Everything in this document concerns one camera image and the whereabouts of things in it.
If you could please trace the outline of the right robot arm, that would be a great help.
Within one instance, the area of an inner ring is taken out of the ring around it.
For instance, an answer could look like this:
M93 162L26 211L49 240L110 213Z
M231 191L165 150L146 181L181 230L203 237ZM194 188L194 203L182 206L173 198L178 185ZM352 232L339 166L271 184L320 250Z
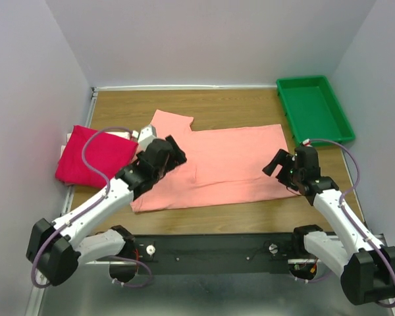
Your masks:
M344 295L354 305L376 303L395 308L395 247L386 246L359 220L336 182L321 174L317 150L305 144L294 153L280 149L263 168L268 176L305 197L331 225L331 240L317 225L294 229L291 253L314 255L339 279Z

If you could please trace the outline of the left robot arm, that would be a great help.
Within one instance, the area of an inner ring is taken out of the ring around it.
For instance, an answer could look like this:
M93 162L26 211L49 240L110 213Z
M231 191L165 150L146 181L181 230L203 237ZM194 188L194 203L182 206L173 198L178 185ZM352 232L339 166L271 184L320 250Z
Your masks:
M136 160L113 178L105 177L104 188L75 210L54 221L40 219L30 233L26 257L32 264L31 281L38 288L41 273L48 285L68 280L78 266L102 257L119 260L132 255L133 245L123 228L99 236L88 234L107 217L150 191L164 176L187 161L172 136L152 138Z

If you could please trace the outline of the salmon pink t-shirt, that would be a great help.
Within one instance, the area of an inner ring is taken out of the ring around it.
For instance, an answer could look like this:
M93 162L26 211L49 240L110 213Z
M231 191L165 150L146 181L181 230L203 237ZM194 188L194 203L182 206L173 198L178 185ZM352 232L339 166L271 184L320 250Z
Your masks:
M280 124L193 131L193 117L157 110L157 135L171 135L187 162L168 172L132 202L133 212L251 203L289 198L292 193L263 173L280 149L287 149Z

